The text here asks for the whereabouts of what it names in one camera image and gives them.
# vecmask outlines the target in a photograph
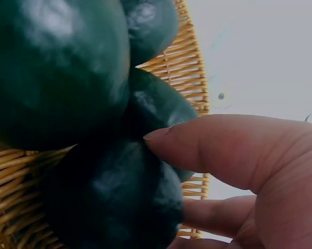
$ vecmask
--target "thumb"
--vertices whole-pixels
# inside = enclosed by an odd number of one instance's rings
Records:
[[[149,133],[145,141],[177,168],[211,173],[257,193],[281,167],[312,148],[312,124],[246,115],[209,115]]]

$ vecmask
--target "dark green watermelon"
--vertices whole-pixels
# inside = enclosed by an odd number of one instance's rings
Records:
[[[178,13],[172,0],[121,0],[127,16],[131,66],[161,54],[179,30]]]
[[[117,120],[129,50],[119,0],[0,0],[0,145],[58,149]]]
[[[160,78],[133,68],[129,75],[130,97],[124,126],[137,139],[157,129],[171,127],[198,117],[196,110]],[[174,168],[181,182],[194,172]]]
[[[41,186],[47,222],[70,249],[166,249],[183,219],[174,170],[123,136],[75,146]]]

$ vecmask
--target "wicker weave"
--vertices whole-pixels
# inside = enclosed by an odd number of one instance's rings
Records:
[[[204,63],[184,0],[174,0],[181,19],[174,43],[142,65],[186,97],[201,115],[209,112]],[[0,148],[0,248],[64,248],[40,211],[39,169],[52,167],[70,148],[38,153]],[[207,197],[208,174],[196,174],[182,184],[185,198]],[[199,238],[196,229],[182,227],[179,236]]]

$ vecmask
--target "white surface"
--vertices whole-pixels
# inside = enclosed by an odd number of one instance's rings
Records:
[[[206,62],[212,113],[302,121],[312,113],[312,0],[187,3]],[[221,92],[225,99],[218,100]],[[246,194],[211,180],[210,199]]]

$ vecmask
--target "dark spot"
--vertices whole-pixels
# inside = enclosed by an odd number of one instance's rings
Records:
[[[218,95],[218,99],[223,100],[224,98],[225,98],[225,94],[220,93],[220,94]]]

